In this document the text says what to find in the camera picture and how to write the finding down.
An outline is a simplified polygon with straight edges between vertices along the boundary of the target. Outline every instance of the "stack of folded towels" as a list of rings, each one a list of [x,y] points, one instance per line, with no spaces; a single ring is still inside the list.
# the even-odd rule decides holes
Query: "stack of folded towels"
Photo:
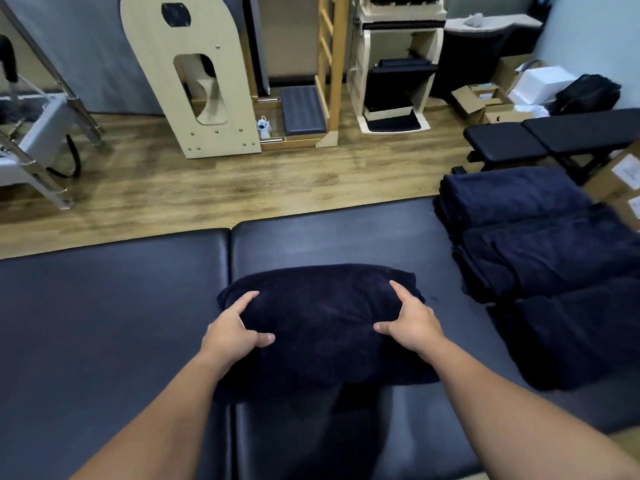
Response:
[[[435,205],[530,384],[573,389],[640,360],[640,235],[564,170],[448,175]]]

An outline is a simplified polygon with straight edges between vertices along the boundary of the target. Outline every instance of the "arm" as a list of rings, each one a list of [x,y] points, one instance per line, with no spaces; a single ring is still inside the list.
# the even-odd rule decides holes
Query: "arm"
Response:
[[[246,330],[240,320],[249,292],[209,325],[200,352],[156,399],[94,455],[71,480],[184,480],[194,478],[216,385],[272,334]]]
[[[494,480],[640,479],[640,465],[608,437],[487,369],[444,337],[432,309],[398,283],[398,320],[374,325],[429,362]]]

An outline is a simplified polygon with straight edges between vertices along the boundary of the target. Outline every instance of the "navy blue towel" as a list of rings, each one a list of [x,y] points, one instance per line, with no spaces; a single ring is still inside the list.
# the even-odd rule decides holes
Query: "navy blue towel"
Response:
[[[590,197],[560,167],[523,166],[445,175],[436,199],[450,232],[564,216],[590,206]]]
[[[520,373],[538,389],[575,389],[640,362],[636,277],[490,312]]]
[[[276,341],[236,363],[216,399],[238,403],[349,383],[439,380],[417,354],[373,330],[373,323],[400,313],[390,280],[424,302],[413,273],[366,264],[277,269],[233,282],[218,295],[220,307],[260,291],[242,320],[247,329],[274,333]]]
[[[596,204],[573,216],[469,229],[454,257],[482,303],[553,296],[640,269],[640,235]]]

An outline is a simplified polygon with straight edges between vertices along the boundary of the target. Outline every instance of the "wooden floor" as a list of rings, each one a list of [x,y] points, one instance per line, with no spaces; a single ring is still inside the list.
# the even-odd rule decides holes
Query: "wooden floor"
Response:
[[[28,185],[0,187],[0,258],[432,195],[470,149],[450,108],[428,112],[425,133],[363,136],[347,97],[334,148],[187,160],[164,118],[97,120],[105,148],[76,138],[75,208],[59,211]],[[69,170],[70,155],[56,167]]]

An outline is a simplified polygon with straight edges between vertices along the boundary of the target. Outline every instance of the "shoe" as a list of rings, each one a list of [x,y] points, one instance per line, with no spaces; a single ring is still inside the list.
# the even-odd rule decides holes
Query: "shoe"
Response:
[[[271,124],[270,122],[268,122],[267,118],[265,118],[264,116],[261,117],[258,121],[256,121],[256,126],[258,126],[260,139],[267,139],[271,137]]]

